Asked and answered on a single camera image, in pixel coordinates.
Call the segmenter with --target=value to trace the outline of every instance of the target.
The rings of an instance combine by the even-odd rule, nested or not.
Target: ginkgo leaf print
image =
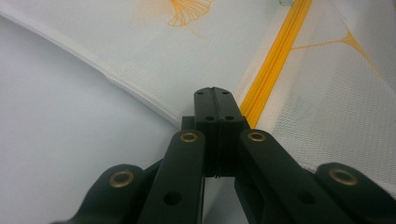
[[[213,0],[171,0],[174,17],[168,22],[170,26],[184,26],[204,16]]]

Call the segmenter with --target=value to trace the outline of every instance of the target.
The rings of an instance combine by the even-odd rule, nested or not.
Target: round hole
[[[329,175],[333,180],[343,185],[354,186],[358,184],[358,178],[344,169],[333,168],[329,171]]]
[[[180,140],[183,142],[195,142],[198,136],[195,133],[183,133],[180,136]]]
[[[262,133],[249,133],[247,137],[255,142],[263,142],[265,141],[265,135]]]
[[[163,201],[168,205],[176,205],[181,201],[181,194],[175,191],[170,191],[165,194]]]
[[[117,189],[128,186],[132,181],[134,181],[134,173],[129,170],[123,170],[114,173],[108,180],[108,183],[111,187]]]
[[[314,195],[305,191],[299,193],[297,197],[300,200],[300,202],[306,204],[314,204],[317,201]]]

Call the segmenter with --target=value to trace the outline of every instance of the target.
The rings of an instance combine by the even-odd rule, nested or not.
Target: metal ring
[[[329,175],[332,177],[333,180],[347,186],[354,186],[358,184],[358,178],[351,174],[349,171],[340,169],[340,168],[332,168],[329,171]]]
[[[265,141],[265,135],[262,134],[262,133],[257,133],[257,132],[249,133],[247,135],[247,137],[250,140],[255,141],[255,142],[263,142],[263,141]]]
[[[198,139],[198,135],[195,133],[183,133],[180,136],[180,140],[183,142],[195,142]]]
[[[120,177],[121,175],[126,175],[127,178],[125,180],[118,181],[117,177]],[[117,189],[128,186],[129,184],[132,183],[132,181],[134,181],[134,173],[132,173],[129,170],[123,170],[114,173],[108,180],[108,183],[110,184],[111,187]]]

